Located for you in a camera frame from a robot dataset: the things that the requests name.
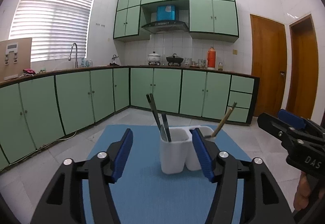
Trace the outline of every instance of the bottle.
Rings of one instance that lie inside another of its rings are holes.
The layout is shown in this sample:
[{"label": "bottle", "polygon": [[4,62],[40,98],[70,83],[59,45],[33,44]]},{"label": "bottle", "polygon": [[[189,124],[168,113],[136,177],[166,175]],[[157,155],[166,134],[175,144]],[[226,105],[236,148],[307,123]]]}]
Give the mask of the bottle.
[{"label": "bottle", "polygon": [[208,60],[208,69],[215,70],[215,68],[216,68],[216,51],[213,47],[211,47],[208,50],[207,60]]},{"label": "bottle", "polygon": [[222,64],[222,62],[219,63],[218,71],[223,71],[223,64]]}]

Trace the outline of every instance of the backsplash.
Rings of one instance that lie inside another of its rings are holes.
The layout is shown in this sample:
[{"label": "backsplash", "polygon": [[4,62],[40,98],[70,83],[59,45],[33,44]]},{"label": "backsplash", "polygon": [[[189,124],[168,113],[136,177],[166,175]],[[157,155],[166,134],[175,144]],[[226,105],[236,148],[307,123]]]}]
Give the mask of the backsplash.
[{"label": "backsplash", "polygon": [[161,55],[160,63],[167,65],[166,56],[176,53],[182,58],[192,58],[193,61],[206,59],[207,52],[213,46],[216,50],[216,67],[222,62],[224,71],[251,74],[251,41],[238,39],[235,43],[192,39],[188,32],[174,31],[150,35],[150,40],[132,41],[126,43],[125,64],[147,65],[148,54],[155,51]]}]

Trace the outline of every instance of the tiled floor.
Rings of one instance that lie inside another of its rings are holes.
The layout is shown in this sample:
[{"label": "tiled floor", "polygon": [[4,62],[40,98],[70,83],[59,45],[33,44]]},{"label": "tiled floor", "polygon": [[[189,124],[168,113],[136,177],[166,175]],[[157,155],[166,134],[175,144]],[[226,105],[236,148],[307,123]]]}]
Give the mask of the tiled floor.
[{"label": "tiled floor", "polygon": [[[170,126],[217,124],[167,117]],[[156,125],[151,112],[127,109],[0,175],[0,192],[22,224],[30,222],[43,191],[63,160],[85,160],[106,125],[110,124]],[[261,157],[265,161],[293,209],[300,171],[285,162],[287,153],[280,141],[261,130],[256,119],[249,127],[226,124],[223,129],[251,158]]]}]

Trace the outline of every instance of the brown door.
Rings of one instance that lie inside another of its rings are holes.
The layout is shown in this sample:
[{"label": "brown door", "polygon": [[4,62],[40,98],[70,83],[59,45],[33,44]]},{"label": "brown door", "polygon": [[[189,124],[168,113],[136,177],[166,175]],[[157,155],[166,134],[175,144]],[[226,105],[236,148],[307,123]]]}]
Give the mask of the brown door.
[{"label": "brown door", "polygon": [[292,71],[287,110],[311,118],[318,83],[318,51],[311,15],[290,25]]},{"label": "brown door", "polygon": [[281,23],[255,15],[251,15],[251,28],[251,74],[260,78],[254,116],[263,112],[277,116],[281,109],[287,70],[285,28]]}]

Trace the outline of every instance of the white utensil holder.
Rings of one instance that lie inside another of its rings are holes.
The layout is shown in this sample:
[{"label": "white utensil holder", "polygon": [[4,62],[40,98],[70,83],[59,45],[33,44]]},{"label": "white utensil holder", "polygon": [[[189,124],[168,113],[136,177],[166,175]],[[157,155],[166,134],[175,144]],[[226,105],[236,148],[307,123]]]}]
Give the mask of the white utensil holder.
[{"label": "white utensil holder", "polygon": [[190,171],[201,169],[196,155],[190,130],[199,128],[202,135],[211,135],[213,130],[207,126],[170,127],[171,142],[160,136],[160,165],[165,174],[177,174],[183,171],[184,164]]}]

